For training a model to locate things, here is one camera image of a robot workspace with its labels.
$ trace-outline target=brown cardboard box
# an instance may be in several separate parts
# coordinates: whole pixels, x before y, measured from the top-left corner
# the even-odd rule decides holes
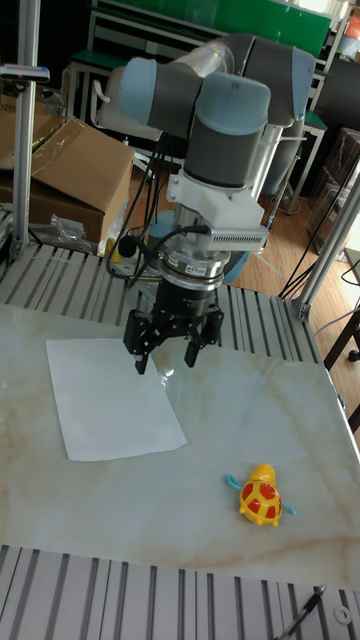
[[[72,118],[33,154],[30,223],[49,228],[54,216],[82,225],[84,250],[96,250],[126,199],[134,151]],[[0,199],[11,201],[12,183],[0,172]]]
[[[2,94],[0,113],[16,113],[16,98],[11,95]],[[66,106],[63,104],[60,91],[37,85],[35,93],[35,115],[64,118],[66,116]]]
[[[360,132],[354,129],[340,130],[335,145],[326,161],[326,168],[340,184],[348,178],[349,189],[360,173]]]
[[[344,206],[349,196],[350,189],[343,189],[341,195],[339,196],[338,194],[340,191],[340,184],[330,174],[326,167],[322,167],[317,184],[317,190],[313,190],[313,193],[309,199],[309,203],[311,200],[311,208],[313,212],[307,222],[306,227],[310,236],[313,236],[315,234],[314,245],[316,251],[319,253],[321,247],[328,239],[333,227],[338,221],[342,207]],[[329,213],[327,213],[329,211],[329,208],[333,204],[333,208]],[[323,220],[324,216],[326,216],[325,220],[321,224],[321,227],[318,229],[318,226]],[[344,242],[344,246],[339,251],[337,259],[341,259],[343,250],[346,246],[346,242]]]
[[[34,117],[33,151],[62,124],[63,118],[51,116]],[[0,112],[0,169],[14,168],[15,114]]]

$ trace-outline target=blue toy flipper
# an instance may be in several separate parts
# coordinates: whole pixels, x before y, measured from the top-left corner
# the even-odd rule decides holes
[[[230,475],[225,476],[225,480],[230,487],[232,487],[233,489],[237,489],[238,491],[241,491],[244,486],[243,484],[240,484],[240,482],[236,482],[235,478]]]
[[[296,509],[294,509],[294,507],[291,506],[291,504],[287,504],[287,502],[283,502],[282,504],[283,504],[283,509],[285,509],[285,511],[290,513],[291,516],[297,516],[297,511]]]

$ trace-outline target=wooden floor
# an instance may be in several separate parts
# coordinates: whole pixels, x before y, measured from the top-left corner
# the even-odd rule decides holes
[[[137,190],[140,176],[140,172],[135,170],[131,185],[130,202]],[[138,206],[131,219],[132,225],[130,226],[135,226],[139,224],[138,221],[142,220],[145,201],[146,190],[144,190],[139,199]],[[269,206],[266,201],[262,204],[263,206]],[[281,211],[277,212],[269,240],[262,253],[262,257],[282,276],[253,254],[250,256],[238,280],[234,282],[234,286],[261,291],[268,295],[278,295],[280,293],[309,241],[306,221],[311,210],[307,200],[304,198],[300,198],[300,204],[301,211],[296,215],[287,216]],[[166,200],[166,188],[164,188],[159,202],[159,210],[173,208],[174,205]],[[299,273],[302,273],[316,259],[317,255],[314,249],[311,248]],[[314,332],[335,318],[351,311],[356,306],[360,296],[360,287],[346,284],[340,278],[347,268],[347,263],[343,262],[336,261],[332,265],[311,310],[310,324]],[[339,321],[324,329],[317,336],[316,340],[323,358],[327,355],[346,322],[347,319]],[[349,342],[348,347],[331,370],[334,386],[345,400],[348,417],[360,402],[360,361],[351,363],[347,359],[348,352],[355,348],[355,341]],[[356,434],[356,439],[360,447],[360,429]]]

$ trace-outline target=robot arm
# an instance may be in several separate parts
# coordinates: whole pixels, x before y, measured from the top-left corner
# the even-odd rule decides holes
[[[126,327],[139,373],[168,337],[189,338],[190,367],[217,341],[223,314],[212,303],[214,291],[231,252],[265,244],[256,200],[283,129],[304,117],[313,70],[309,54],[246,34],[167,65],[141,58],[127,65],[120,111],[189,140],[184,167],[169,180],[174,232],[162,243],[153,310],[132,311]]]

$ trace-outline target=toy turtle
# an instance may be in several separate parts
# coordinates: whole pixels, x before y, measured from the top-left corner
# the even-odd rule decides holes
[[[227,483],[240,490],[240,513],[257,525],[272,524],[277,527],[282,508],[296,516],[293,507],[282,503],[275,486],[275,470],[269,464],[260,464],[251,472],[244,484],[236,482],[232,476],[226,476]]]

